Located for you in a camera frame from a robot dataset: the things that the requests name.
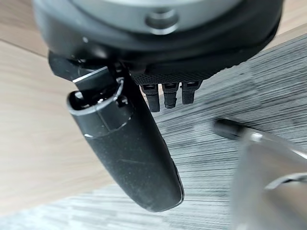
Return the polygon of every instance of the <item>floor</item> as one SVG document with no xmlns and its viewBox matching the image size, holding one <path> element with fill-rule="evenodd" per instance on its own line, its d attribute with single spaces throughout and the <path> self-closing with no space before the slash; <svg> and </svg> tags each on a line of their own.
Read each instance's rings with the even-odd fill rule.
<svg viewBox="0 0 307 230">
<path fill-rule="evenodd" d="M 306 15 L 306 0 L 286 0 L 267 48 L 307 33 Z M 52 75 L 46 56 L 31 1 L 0 1 L 0 215 L 113 183 L 66 110 L 75 87 Z"/>
<path fill-rule="evenodd" d="M 238 143 L 212 132 L 216 117 L 307 149 L 307 35 L 262 51 L 205 81 L 195 103 L 154 114 L 185 188 L 183 204 L 149 213 L 117 185 L 0 219 L 5 230 L 228 230 Z"/>
</svg>

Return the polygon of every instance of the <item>textured black panel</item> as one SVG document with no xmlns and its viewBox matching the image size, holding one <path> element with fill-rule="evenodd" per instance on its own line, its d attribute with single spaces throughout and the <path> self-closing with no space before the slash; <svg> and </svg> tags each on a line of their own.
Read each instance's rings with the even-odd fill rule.
<svg viewBox="0 0 307 230">
<path fill-rule="evenodd" d="M 145 84 L 164 84 L 164 83 L 175 83 L 175 82 L 189 82 L 189 81 L 202 81 L 210 78 L 219 70 L 210 71 L 198 71 L 198 72 L 174 72 L 167 74 L 135 74 L 132 75 L 133 80 L 138 85 Z"/>
</svg>

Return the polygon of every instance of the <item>light wood surface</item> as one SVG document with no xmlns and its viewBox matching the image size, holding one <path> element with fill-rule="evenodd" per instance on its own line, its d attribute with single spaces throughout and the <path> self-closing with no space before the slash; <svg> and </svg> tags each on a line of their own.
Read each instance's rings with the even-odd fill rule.
<svg viewBox="0 0 307 230">
<path fill-rule="evenodd" d="M 287 0 L 267 48 L 307 33 L 306 0 Z M 30 0 L 0 1 L 0 214 L 112 183 L 65 108 Z"/>
</svg>

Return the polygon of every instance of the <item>black plastic tab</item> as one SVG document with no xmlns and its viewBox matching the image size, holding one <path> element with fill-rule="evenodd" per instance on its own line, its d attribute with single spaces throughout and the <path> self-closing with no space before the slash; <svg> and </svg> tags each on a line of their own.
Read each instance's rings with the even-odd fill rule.
<svg viewBox="0 0 307 230">
<path fill-rule="evenodd" d="M 159 102 L 158 84 L 141 85 L 141 89 L 143 93 L 146 94 L 150 112 L 152 113 L 159 112 L 160 102 Z"/>
<path fill-rule="evenodd" d="M 201 86 L 202 81 L 192 81 L 182 83 L 182 103 L 192 104 L 194 102 L 195 91 Z"/>
<path fill-rule="evenodd" d="M 167 83 L 162 84 L 164 93 L 164 105 L 166 109 L 172 109 L 176 107 L 176 94 L 179 88 L 179 83 Z"/>
</svg>

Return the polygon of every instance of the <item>striped gray carpet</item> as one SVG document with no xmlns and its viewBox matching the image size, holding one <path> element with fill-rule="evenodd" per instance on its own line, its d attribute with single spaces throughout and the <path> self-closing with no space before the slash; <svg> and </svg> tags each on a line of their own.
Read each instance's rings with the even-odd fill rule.
<svg viewBox="0 0 307 230">
<path fill-rule="evenodd" d="M 193 105 L 181 105 L 178 96 L 175 109 L 154 114 L 185 188 L 177 208 L 146 212 L 112 185 L 2 218 L 0 229 L 229 229 L 238 143 L 216 136 L 212 120 L 232 118 L 307 148 L 306 63 L 305 35 L 203 82 Z"/>
</svg>

